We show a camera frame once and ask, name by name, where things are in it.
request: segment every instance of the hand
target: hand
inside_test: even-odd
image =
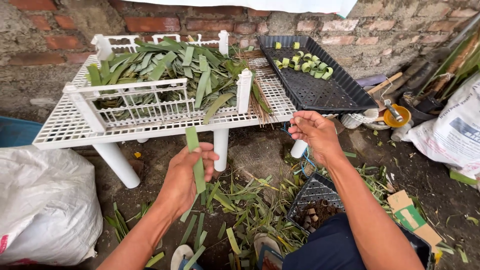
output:
[[[329,160],[344,158],[345,154],[340,147],[336,135],[335,125],[314,110],[301,110],[293,113],[288,129],[292,139],[300,139],[308,143],[313,149],[313,157],[328,167]]]
[[[205,181],[209,182],[214,172],[214,160],[218,160],[218,155],[213,152],[213,144],[200,143],[200,147],[194,149],[192,153],[185,147],[170,160],[157,201],[171,206],[175,219],[193,204],[197,193],[193,166],[200,157],[204,162]]]

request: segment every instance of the blue plastic container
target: blue plastic container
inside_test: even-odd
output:
[[[0,116],[0,147],[32,144],[43,124]]]

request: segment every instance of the perforated tray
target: perforated tray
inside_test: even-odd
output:
[[[345,114],[362,113],[367,109],[378,108],[370,95],[311,37],[262,36],[258,37],[258,40],[260,49],[277,73],[287,96],[297,110],[316,110],[321,114],[332,112]],[[282,48],[275,49],[275,42],[280,42]],[[299,42],[300,49],[293,49],[293,42]],[[330,80],[315,79],[308,73],[294,71],[289,67],[279,69],[272,60],[273,57],[279,61],[283,58],[291,60],[299,50],[318,56],[322,62],[332,67],[334,72]]]
[[[309,231],[306,231],[300,224],[295,222],[296,216],[303,210],[303,208],[308,205],[308,203],[315,203],[321,199],[325,199],[330,202],[334,207],[340,207],[345,211],[340,196],[336,192],[335,185],[332,181],[326,179],[321,174],[314,172],[310,175],[307,182],[298,192],[295,200],[293,201],[290,209],[287,213],[287,220],[291,221],[295,226],[304,231],[306,234],[310,235]],[[432,269],[433,265],[433,253],[430,244],[425,240],[418,237],[416,234],[412,233],[406,229],[401,224],[396,223],[397,226],[402,231],[403,235],[410,241],[410,245],[413,247],[420,261],[422,262],[425,269]]]

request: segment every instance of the cardboard piece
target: cardboard piece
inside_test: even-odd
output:
[[[442,238],[427,224],[413,206],[413,201],[401,190],[387,198],[393,214],[400,220],[400,223],[411,232],[421,237],[432,246],[432,252],[438,253],[435,247]]]

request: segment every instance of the pile of leaves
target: pile of leaves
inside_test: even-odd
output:
[[[128,105],[148,105],[195,98],[195,104],[190,108],[191,110],[211,109],[211,115],[213,115],[219,108],[237,105],[236,81],[238,75],[248,67],[245,59],[229,58],[221,55],[218,48],[201,47],[184,41],[177,42],[168,37],[163,37],[163,41],[158,44],[139,40],[135,43],[139,45],[136,53],[127,52],[118,55],[112,53],[106,60],[100,61],[100,68],[96,64],[87,67],[88,73],[85,76],[91,82],[91,86],[187,78],[187,97],[183,96],[183,91],[177,90],[158,93],[157,97],[154,93],[148,93],[129,95],[128,98],[100,98],[94,102],[98,109],[126,107],[125,102]],[[236,49],[231,46],[230,51],[236,52]],[[101,94],[116,92],[116,90],[100,91]],[[186,108],[183,108],[180,103],[170,108],[166,106],[166,109],[168,111],[162,113],[177,113]],[[134,117],[144,118],[152,115],[153,110],[158,108],[152,106],[133,109],[132,113]],[[131,118],[128,110],[116,110],[113,114],[117,120]]]

